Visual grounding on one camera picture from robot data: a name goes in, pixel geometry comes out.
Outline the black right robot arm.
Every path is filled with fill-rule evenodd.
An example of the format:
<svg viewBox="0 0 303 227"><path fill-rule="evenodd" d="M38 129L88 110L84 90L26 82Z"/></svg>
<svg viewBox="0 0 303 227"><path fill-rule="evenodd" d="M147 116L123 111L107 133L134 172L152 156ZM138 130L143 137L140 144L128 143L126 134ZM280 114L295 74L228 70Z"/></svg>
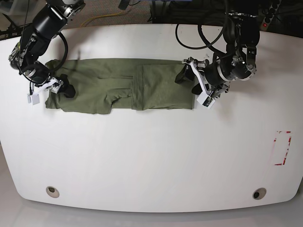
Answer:
<svg viewBox="0 0 303 227"><path fill-rule="evenodd" d="M55 94L62 93L67 98L75 96L76 91L67 75L56 76L55 73L63 66L68 55L67 40L61 31L84 7L82 0L48 0L22 32L20 41L9 56L9 62L13 69L30 82L30 95L34 94L35 87L40 87ZM64 55L57 66L48 68L38 58L46 52L56 36L63 41Z"/></svg>

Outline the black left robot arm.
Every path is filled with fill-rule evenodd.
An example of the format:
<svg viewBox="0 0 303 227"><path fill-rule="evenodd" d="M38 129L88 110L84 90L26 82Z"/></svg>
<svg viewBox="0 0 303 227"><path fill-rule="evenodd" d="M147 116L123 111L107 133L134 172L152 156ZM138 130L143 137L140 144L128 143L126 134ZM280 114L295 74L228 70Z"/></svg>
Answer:
<svg viewBox="0 0 303 227"><path fill-rule="evenodd" d="M252 13L234 9L225 14L223 28L219 34L226 42L225 52L216 49L213 43L207 40L202 26L197 26L205 47L213 52L213 61L198 67L211 97L227 93L229 82L249 79L256 72L257 45L260 39L256 17Z"/></svg>

